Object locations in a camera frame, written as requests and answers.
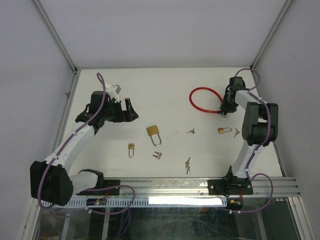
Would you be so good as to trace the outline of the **red cable lock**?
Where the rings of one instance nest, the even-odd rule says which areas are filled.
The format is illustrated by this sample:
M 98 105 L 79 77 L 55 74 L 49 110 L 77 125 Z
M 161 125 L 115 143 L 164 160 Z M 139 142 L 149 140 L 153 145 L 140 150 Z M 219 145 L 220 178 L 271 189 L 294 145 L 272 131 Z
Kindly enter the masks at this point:
M 188 96 L 189 103 L 198 111 L 207 114 L 221 114 L 218 108 L 222 96 L 214 89 L 200 86 L 193 89 Z

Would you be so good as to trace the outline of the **silver key pair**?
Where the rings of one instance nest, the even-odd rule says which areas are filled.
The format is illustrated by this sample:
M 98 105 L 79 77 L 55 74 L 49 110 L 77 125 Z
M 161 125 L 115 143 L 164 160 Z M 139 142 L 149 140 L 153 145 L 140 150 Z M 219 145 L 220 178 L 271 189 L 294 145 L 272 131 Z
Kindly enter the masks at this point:
M 160 160 L 162 155 L 162 152 L 154 151 L 154 154 L 152 156 L 155 157 L 157 160 Z

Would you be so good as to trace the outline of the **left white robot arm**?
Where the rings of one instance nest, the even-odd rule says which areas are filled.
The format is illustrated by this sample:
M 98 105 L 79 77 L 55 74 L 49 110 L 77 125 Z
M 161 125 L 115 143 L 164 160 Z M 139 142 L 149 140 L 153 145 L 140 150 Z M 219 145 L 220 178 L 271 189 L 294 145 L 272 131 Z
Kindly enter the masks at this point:
M 34 161 L 30 166 L 31 197 L 65 206 L 75 195 L 119 195 L 118 190 L 111 189 L 117 182 L 107 180 L 101 171 L 83 169 L 74 175 L 69 175 L 69 171 L 80 151 L 105 122 L 132 122 L 139 117 L 129 98 L 125 99 L 125 106 L 122 109 L 121 102 L 107 92 L 94 91 L 67 139 L 45 160 Z

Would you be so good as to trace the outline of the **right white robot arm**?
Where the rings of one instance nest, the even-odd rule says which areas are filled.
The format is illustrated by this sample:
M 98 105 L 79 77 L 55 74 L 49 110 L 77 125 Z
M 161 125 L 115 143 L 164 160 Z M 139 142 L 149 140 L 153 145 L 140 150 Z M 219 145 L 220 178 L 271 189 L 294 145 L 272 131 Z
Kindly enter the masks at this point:
M 229 79 L 220 110 L 223 116 L 245 110 L 241 128 L 243 144 L 234 164 L 222 178 L 222 187 L 230 194 L 246 191 L 251 185 L 250 171 L 259 154 L 278 137 L 279 106 L 262 100 L 246 88 L 242 77 Z

